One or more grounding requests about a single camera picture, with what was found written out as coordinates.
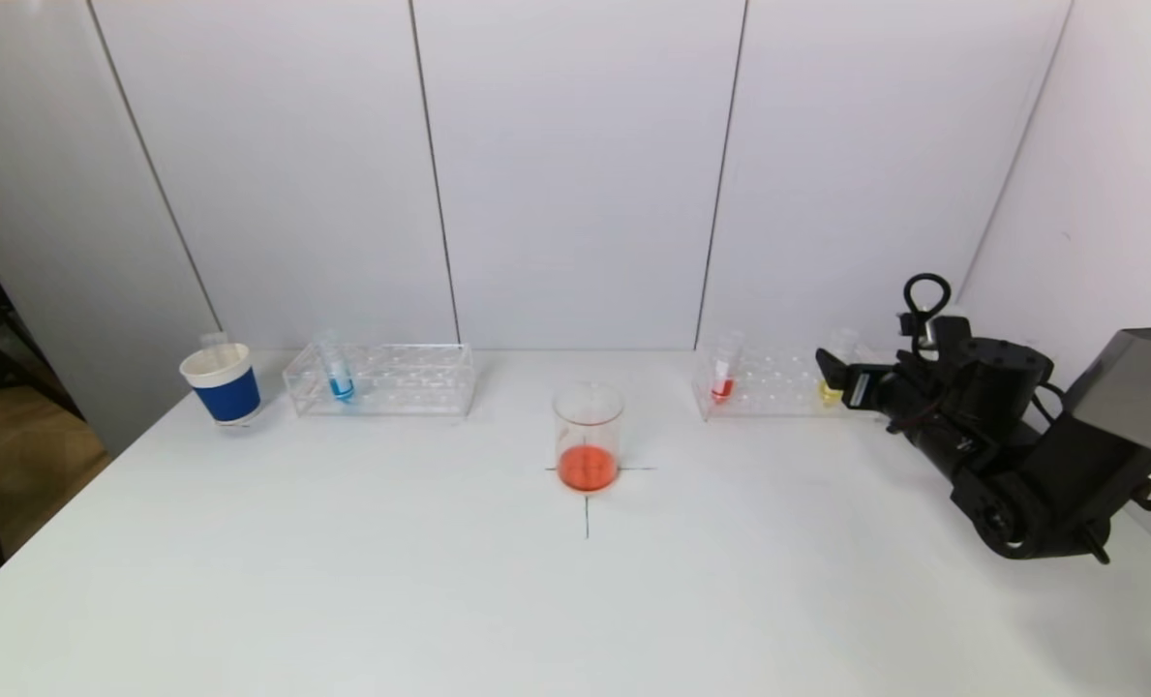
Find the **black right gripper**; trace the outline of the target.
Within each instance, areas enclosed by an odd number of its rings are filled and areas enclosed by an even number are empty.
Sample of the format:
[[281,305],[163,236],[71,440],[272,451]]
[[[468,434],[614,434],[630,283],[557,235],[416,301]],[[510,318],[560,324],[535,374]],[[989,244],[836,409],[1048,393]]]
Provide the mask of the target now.
[[916,438],[925,429],[944,426],[939,411],[943,384],[933,378],[932,369],[925,363],[853,363],[848,367],[828,348],[817,348],[815,361],[828,389],[843,391],[843,405],[884,415],[886,432]]

